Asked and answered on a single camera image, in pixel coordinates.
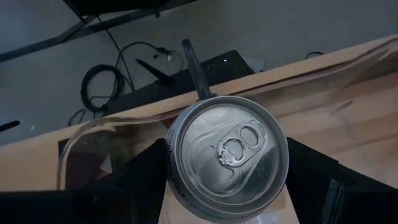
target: wooden table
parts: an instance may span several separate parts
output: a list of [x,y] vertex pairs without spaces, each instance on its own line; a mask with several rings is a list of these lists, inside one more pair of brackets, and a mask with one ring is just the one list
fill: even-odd
[[[398,36],[293,63],[211,87],[219,95],[240,95],[265,107],[292,137],[344,166],[398,186]],[[151,116],[184,108],[195,92],[113,116]],[[0,147],[0,190],[56,189],[58,141],[79,125]],[[138,153],[167,129],[161,122],[139,127]],[[165,193],[160,222],[191,218]],[[298,223],[286,189],[265,218]]]

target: floor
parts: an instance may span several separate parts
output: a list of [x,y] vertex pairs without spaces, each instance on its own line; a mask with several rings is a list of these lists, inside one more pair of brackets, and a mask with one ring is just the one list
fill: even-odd
[[[397,6],[394,0],[198,0],[158,19],[146,17],[110,32],[120,46],[144,40],[180,53],[181,40],[189,38],[200,60],[236,49],[271,69],[303,60],[311,51],[333,52],[398,33]],[[0,11],[5,31],[1,53],[58,35],[78,22],[61,0],[5,0]],[[0,124],[21,122],[1,133],[0,146],[66,127],[69,117],[83,108],[79,91],[84,74],[97,64],[114,65],[117,55],[107,33],[100,32],[0,63]],[[152,55],[145,46],[125,54],[136,88],[155,79],[135,58],[168,74],[180,66],[177,58],[167,63]],[[112,82],[112,76],[104,74],[93,81],[90,92],[107,95]]]

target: silver can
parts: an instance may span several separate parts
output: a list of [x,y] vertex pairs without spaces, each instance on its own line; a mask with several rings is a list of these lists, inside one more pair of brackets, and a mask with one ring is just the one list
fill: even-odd
[[167,135],[167,179],[177,200],[217,223],[260,214],[282,190],[287,141],[257,103],[218,96],[185,109]]

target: can rim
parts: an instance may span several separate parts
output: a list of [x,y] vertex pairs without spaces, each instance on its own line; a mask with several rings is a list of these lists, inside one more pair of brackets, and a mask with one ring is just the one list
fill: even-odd
[[[279,186],[274,186],[275,188],[275,192],[273,193],[273,196],[266,202],[263,203],[262,206],[257,206],[254,207],[252,209],[246,209],[243,212],[229,212],[226,210],[220,210],[220,208],[226,208],[226,209],[234,209],[234,208],[249,208],[249,205],[242,205],[242,206],[228,206],[228,205],[217,205],[216,203],[212,202],[211,200],[209,200],[208,198],[206,198],[204,195],[202,195],[189,181],[188,179],[188,175],[187,173],[184,171],[183,166],[183,162],[182,162],[182,150],[180,149],[182,146],[182,138],[181,135],[184,135],[187,128],[188,128],[188,123],[191,122],[193,119],[195,119],[201,111],[203,110],[207,110],[208,107],[206,107],[205,109],[200,108],[201,106],[203,106],[203,104],[207,104],[209,101],[214,101],[214,100],[219,100],[220,98],[226,99],[226,100],[243,100],[246,103],[251,103],[252,105],[256,106],[257,108],[260,108],[262,110],[265,111],[265,114],[268,116],[268,119],[264,119],[263,116],[260,116],[261,119],[263,119],[270,127],[271,131],[274,133],[275,136],[275,141],[279,147],[279,150],[284,150],[286,152],[285,155],[285,162],[283,165],[282,162],[279,163],[278,169],[277,169],[277,175],[280,175],[279,179],[283,179],[283,184],[280,184]],[[277,120],[273,117],[273,115],[270,114],[269,111],[267,111],[264,107],[262,107],[261,105],[259,105],[258,103],[240,97],[240,96],[217,96],[214,98],[210,98],[207,100],[203,100],[201,102],[198,102],[194,105],[191,105],[190,107],[192,107],[192,109],[190,111],[188,111],[188,113],[182,118],[182,122],[180,124],[180,126],[178,127],[177,131],[176,131],[176,152],[174,154],[175,157],[175,163],[176,163],[176,168],[178,173],[180,173],[180,178],[183,182],[183,184],[186,186],[187,190],[191,193],[191,195],[198,200],[199,202],[201,202],[202,204],[204,204],[206,207],[216,210],[217,212],[221,212],[221,213],[225,213],[225,214],[229,214],[229,213],[234,213],[236,215],[243,215],[243,214],[247,214],[247,213],[252,213],[258,210],[262,210],[263,208],[267,207],[270,203],[272,203],[272,201],[280,194],[280,192],[282,191],[283,187],[284,187],[284,182],[286,180],[287,177],[287,170],[289,168],[289,151],[287,148],[287,140],[286,140],[286,136],[282,130],[282,128],[279,126]],[[276,181],[274,180],[271,184],[271,187],[276,184]],[[252,204],[254,204],[255,202],[258,202],[262,197],[258,198],[257,200],[253,201]]]

